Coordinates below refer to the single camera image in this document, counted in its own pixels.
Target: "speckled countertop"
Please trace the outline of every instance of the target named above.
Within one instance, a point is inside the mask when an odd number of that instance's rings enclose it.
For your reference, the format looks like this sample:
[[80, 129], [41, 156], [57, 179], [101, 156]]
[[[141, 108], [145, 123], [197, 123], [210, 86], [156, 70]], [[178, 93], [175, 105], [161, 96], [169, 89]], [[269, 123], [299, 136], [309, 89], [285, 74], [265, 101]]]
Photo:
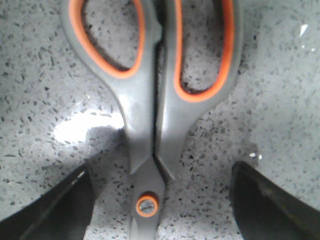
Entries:
[[[320, 3], [242, 3], [237, 84], [190, 130], [167, 187], [160, 240], [242, 239], [228, 199], [238, 159], [320, 210]], [[210, 85], [219, 66], [222, 32], [211, 4], [183, 1], [182, 72], [191, 88]], [[87, 162], [98, 197], [85, 239], [126, 239], [132, 191], [124, 123], [108, 88], [70, 48], [59, 9], [59, 0], [0, 0], [0, 219]], [[100, 50], [130, 66], [133, 4], [90, 0], [85, 12]]]

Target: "orange pivot ring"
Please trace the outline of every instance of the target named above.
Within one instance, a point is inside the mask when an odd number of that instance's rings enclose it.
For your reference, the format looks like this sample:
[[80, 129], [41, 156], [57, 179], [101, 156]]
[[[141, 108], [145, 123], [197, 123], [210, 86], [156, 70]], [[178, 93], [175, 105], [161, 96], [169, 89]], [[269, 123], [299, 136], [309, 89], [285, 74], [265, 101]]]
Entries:
[[144, 218], [154, 216], [159, 209], [157, 199], [151, 195], [142, 195], [135, 204], [136, 212]]

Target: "orange handle trim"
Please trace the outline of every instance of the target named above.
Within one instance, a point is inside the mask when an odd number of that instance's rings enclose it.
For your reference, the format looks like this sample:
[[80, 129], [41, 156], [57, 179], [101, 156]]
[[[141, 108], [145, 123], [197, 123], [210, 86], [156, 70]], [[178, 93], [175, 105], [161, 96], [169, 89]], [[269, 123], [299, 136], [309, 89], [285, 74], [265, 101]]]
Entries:
[[71, 25], [74, 29], [75, 35], [79, 40], [80, 44], [83, 46], [86, 53], [90, 56], [90, 58], [105, 72], [110, 74], [111, 76], [118, 78], [118, 79], [127, 79], [133, 76], [142, 61], [143, 50], [144, 50], [144, 43], [146, 37], [146, 30], [145, 30], [145, 16], [144, 16], [144, 9], [142, 7], [140, 0], [133, 0], [134, 6], [137, 11], [138, 16], [138, 24], [139, 24], [139, 43], [138, 43], [138, 51], [135, 59], [135, 63], [133, 66], [128, 70], [119, 70], [116, 67], [112, 66], [108, 63], [96, 50], [93, 44], [90, 42], [85, 28], [82, 23], [82, 7], [85, 0], [70, 0], [69, 3], [69, 17], [71, 21]]
[[220, 64], [219, 74], [215, 83], [198, 94], [186, 92], [180, 84], [182, 50], [183, 50], [183, 19], [182, 19], [182, 0], [175, 0], [176, 10], [176, 65], [174, 71], [174, 89], [176, 93], [185, 101], [198, 103], [212, 98], [216, 95], [225, 84], [230, 71], [234, 40], [235, 40], [235, 16], [232, 0], [222, 0], [223, 21], [224, 21], [224, 43], [223, 54]]
[[[141, 205], [141, 203], [144, 202], [144, 201], [150, 201], [150, 202], [152, 202], [152, 204], [153, 204], [153, 206], [154, 206], [152, 212], [150, 212], [150, 213], [147, 214], [147, 213], [144, 213], [144, 212], [141, 211], [140, 205]], [[157, 201], [157, 199], [156, 199], [155, 197], [153, 197], [153, 196], [151, 196], [151, 195], [143, 195], [143, 196], [141, 196], [141, 197], [138, 199], [138, 201], [136, 202], [136, 204], [135, 204], [135, 210], [136, 210], [136, 212], [137, 212], [141, 217], [150, 218], [150, 217], [154, 216], [154, 215], [158, 212], [158, 210], [159, 210], [159, 204], [158, 204], [158, 201]]]

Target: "scissor handle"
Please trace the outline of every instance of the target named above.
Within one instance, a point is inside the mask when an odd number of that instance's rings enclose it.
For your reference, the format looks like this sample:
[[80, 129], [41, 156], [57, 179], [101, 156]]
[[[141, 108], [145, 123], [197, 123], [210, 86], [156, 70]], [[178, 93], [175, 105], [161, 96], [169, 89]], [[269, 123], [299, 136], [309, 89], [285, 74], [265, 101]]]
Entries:
[[207, 110], [214, 108], [236, 82], [243, 40], [241, 0], [221, 0], [224, 43], [220, 70], [215, 83], [197, 94], [186, 92], [180, 83], [183, 22], [182, 0], [165, 0], [165, 70], [157, 115], [155, 155], [168, 174], [175, 172], [191, 125]]
[[82, 21], [84, 0], [62, 0], [62, 25], [72, 48], [91, 71], [104, 81], [117, 99], [125, 124], [131, 173], [153, 153], [155, 45], [162, 29], [151, 0], [133, 0], [139, 24], [134, 65], [119, 70], [107, 62], [90, 42]]

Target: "scissors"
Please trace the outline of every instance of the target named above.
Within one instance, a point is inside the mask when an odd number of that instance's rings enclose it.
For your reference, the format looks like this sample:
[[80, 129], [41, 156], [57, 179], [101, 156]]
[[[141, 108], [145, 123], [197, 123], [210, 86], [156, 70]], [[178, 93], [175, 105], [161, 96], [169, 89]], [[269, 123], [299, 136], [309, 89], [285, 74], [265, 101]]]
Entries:
[[[153, 240], [163, 208], [166, 180], [175, 179], [191, 125], [214, 108], [235, 84], [240, 63], [243, 21], [240, 0], [221, 0], [223, 54], [218, 76], [203, 92], [191, 94], [181, 80], [182, 0], [163, 0], [165, 24], [153, 0], [133, 0], [139, 25], [138, 51], [130, 69], [107, 62], [90, 42], [82, 22], [84, 0], [62, 0], [61, 20], [70, 45], [83, 63], [112, 91], [120, 106], [134, 176], [130, 240]], [[156, 46], [163, 39], [164, 74], [156, 91]]]

